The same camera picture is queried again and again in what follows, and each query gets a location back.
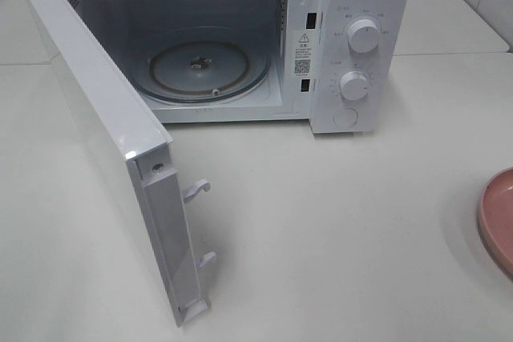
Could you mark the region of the white timer knob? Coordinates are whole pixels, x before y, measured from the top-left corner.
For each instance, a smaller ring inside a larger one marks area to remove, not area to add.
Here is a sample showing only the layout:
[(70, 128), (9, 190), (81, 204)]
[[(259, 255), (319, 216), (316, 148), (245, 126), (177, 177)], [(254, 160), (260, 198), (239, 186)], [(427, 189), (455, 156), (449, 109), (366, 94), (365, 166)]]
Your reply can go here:
[(340, 91), (342, 98), (349, 101), (358, 101), (367, 96), (370, 88), (368, 77), (361, 71), (352, 70), (340, 78)]

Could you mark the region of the pink speckled plate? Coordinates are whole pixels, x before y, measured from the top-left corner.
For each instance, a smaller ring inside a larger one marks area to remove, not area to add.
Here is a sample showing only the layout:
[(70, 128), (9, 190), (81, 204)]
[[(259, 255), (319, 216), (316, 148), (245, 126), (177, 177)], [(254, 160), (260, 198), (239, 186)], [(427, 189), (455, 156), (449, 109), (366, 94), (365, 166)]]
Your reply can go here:
[(495, 174), (479, 198), (477, 223), (484, 247), (512, 278), (512, 168)]

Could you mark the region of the white microwave door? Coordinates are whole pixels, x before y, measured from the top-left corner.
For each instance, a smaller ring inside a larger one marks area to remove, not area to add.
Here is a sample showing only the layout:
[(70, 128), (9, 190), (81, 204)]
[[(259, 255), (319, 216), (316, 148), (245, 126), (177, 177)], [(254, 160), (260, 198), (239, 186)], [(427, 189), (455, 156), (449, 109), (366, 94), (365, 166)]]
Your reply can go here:
[(211, 185), (183, 189), (172, 137), (68, 0), (28, 0), (73, 120), (121, 212), (143, 220), (172, 314), (181, 325), (204, 312), (185, 206)]

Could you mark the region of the white microwave oven body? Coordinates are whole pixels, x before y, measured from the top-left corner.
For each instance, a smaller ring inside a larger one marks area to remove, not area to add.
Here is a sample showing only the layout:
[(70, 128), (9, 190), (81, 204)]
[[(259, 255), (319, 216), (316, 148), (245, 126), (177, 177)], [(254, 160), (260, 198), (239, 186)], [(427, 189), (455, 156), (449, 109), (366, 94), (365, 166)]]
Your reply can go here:
[[(316, 134), (372, 131), (377, 124), (382, 89), (402, 22), (406, 0), (68, 0), (102, 48), (162, 123), (306, 121)], [(360, 17), (378, 24), (378, 46), (366, 54), (353, 51), (348, 25)], [(128, 65), (133, 43), (173, 30), (223, 27), (257, 34), (267, 47), (271, 67), (254, 88), (214, 103), (159, 101), (139, 90)], [(293, 75), (293, 38), (297, 30), (313, 37), (310, 75)], [(365, 98), (341, 96), (340, 78), (357, 70), (370, 88)], [(357, 123), (338, 127), (341, 108), (358, 112)]]

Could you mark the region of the glass microwave turntable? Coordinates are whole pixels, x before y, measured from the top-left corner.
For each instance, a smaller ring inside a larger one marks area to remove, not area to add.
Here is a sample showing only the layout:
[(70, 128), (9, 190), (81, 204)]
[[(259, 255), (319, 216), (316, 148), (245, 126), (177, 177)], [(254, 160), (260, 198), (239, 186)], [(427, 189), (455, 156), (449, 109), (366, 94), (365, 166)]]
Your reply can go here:
[(214, 103), (258, 85), (271, 67), (257, 34), (197, 26), (141, 38), (130, 49), (133, 84), (163, 102)]

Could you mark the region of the round white door button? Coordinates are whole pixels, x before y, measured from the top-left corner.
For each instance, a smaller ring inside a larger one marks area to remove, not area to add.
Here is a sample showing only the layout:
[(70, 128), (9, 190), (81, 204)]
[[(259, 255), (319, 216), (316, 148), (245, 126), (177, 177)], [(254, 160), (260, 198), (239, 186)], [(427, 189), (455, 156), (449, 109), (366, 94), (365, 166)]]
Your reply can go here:
[(336, 126), (349, 129), (353, 127), (358, 120), (358, 112), (353, 108), (341, 108), (333, 117)]

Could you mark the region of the upper white power knob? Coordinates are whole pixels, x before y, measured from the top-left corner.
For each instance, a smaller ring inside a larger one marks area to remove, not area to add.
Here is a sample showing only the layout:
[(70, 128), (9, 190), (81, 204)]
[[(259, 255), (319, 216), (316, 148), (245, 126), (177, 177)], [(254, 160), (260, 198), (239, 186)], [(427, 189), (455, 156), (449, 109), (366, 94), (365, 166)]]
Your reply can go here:
[(371, 17), (365, 16), (352, 21), (347, 27), (347, 41), (350, 48), (366, 54), (374, 50), (380, 39), (378, 24)]

